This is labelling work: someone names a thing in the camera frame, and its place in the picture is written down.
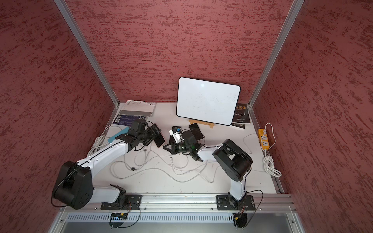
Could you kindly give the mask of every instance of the paper stack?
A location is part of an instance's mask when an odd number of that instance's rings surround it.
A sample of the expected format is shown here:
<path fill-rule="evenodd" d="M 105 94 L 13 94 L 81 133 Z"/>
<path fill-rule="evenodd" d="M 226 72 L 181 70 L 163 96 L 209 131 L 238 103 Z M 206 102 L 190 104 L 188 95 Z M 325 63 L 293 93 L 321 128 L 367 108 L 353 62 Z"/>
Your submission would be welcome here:
<path fill-rule="evenodd" d="M 119 115 L 132 115 L 132 116 L 148 116 L 150 117 L 153 114 L 153 111 L 156 107 L 154 102 L 144 102 L 144 101 L 135 101 L 127 100 L 122 109 L 119 112 Z"/>

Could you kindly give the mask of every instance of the red textured wall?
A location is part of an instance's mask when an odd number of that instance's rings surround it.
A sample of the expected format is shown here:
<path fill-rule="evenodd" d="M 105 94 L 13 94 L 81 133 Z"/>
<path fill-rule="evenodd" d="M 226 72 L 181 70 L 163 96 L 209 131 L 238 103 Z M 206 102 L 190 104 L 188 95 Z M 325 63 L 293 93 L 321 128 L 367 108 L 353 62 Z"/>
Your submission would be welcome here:
<path fill-rule="evenodd" d="M 60 166 L 114 105 L 53 0 L 2 1 L 0 21 L 0 232 L 46 232 Z"/>
<path fill-rule="evenodd" d="M 369 1 L 306 0 L 255 103 L 307 233 L 373 232 L 372 54 Z"/>
<path fill-rule="evenodd" d="M 292 0 L 67 0 L 119 100 L 176 101 L 182 76 L 249 101 Z"/>

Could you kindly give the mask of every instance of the whiteboard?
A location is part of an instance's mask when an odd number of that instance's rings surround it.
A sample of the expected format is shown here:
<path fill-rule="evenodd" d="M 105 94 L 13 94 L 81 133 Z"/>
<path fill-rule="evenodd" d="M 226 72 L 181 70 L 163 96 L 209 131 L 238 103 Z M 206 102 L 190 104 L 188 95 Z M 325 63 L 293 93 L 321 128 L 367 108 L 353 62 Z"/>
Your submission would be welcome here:
<path fill-rule="evenodd" d="M 241 88 L 191 78 L 179 78 L 176 115 L 231 125 Z"/>

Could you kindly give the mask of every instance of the white plastic part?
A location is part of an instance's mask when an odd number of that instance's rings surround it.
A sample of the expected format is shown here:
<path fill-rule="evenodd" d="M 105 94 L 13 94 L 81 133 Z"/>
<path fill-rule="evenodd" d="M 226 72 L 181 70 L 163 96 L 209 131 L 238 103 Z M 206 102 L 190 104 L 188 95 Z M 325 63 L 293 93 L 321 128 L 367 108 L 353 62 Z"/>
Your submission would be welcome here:
<path fill-rule="evenodd" d="M 231 189 L 229 190 L 229 194 L 236 200 L 241 200 L 245 195 L 245 180 L 242 180 L 241 182 L 231 180 Z"/>
<path fill-rule="evenodd" d="M 173 136 L 173 138 L 175 139 L 176 143 L 179 143 L 181 142 L 181 134 L 180 134 L 180 131 L 177 131 L 176 133 L 173 133 L 172 132 L 172 129 L 169 131 L 170 135 Z"/>
<path fill-rule="evenodd" d="M 82 167 L 90 167 L 93 178 L 99 173 L 99 171 L 101 171 L 101 169 L 106 167 L 113 160 L 127 153 L 127 150 L 127 143 L 116 139 L 93 155 L 79 160 L 78 165 L 81 165 Z"/>
<path fill-rule="evenodd" d="M 115 202 L 119 196 L 119 189 L 114 187 L 94 187 L 93 195 L 89 202 L 90 203 L 101 203 L 101 202 Z"/>
<path fill-rule="evenodd" d="M 219 147 L 222 145 L 202 147 L 198 150 L 197 154 L 202 159 L 202 161 L 210 160 L 216 161 L 215 157 L 212 155 Z"/>

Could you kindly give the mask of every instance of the black book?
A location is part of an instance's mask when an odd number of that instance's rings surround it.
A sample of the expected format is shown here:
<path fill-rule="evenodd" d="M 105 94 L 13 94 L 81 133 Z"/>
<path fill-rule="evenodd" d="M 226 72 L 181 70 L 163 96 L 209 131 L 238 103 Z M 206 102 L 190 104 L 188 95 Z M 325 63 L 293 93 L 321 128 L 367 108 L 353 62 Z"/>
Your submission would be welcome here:
<path fill-rule="evenodd" d="M 235 128 L 235 129 L 240 129 L 240 130 L 244 130 L 245 129 L 245 124 L 235 124 L 235 123 L 232 123 L 231 125 L 230 125 L 230 127 L 233 127 L 233 128 Z"/>
<path fill-rule="evenodd" d="M 249 111 L 246 104 L 237 104 L 233 114 L 233 121 L 235 124 L 250 124 Z"/>

